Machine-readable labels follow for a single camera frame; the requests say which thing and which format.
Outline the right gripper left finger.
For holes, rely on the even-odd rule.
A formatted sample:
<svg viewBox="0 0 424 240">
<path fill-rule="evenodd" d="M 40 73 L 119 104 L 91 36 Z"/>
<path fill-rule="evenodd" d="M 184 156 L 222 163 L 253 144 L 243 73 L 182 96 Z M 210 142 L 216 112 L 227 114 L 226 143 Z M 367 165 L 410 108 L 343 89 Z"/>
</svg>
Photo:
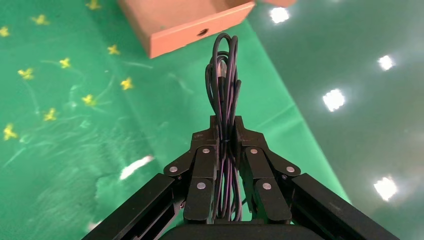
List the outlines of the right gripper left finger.
<svg viewBox="0 0 424 240">
<path fill-rule="evenodd" d="M 190 148 L 157 173 L 91 230 L 85 240 L 165 240 L 180 211 L 184 221 L 207 224 L 217 178 L 219 134 L 215 116 L 192 135 Z"/>
</svg>

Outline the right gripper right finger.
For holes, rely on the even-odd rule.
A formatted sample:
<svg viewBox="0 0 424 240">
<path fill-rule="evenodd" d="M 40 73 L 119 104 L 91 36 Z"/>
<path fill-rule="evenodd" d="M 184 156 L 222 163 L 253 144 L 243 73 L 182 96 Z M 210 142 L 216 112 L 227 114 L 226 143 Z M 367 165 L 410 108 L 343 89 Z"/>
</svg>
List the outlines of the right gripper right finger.
<svg viewBox="0 0 424 240">
<path fill-rule="evenodd" d="M 233 143 L 256 240 L 393 240 L 395 236 L 235 118 Z"/>
</svg>

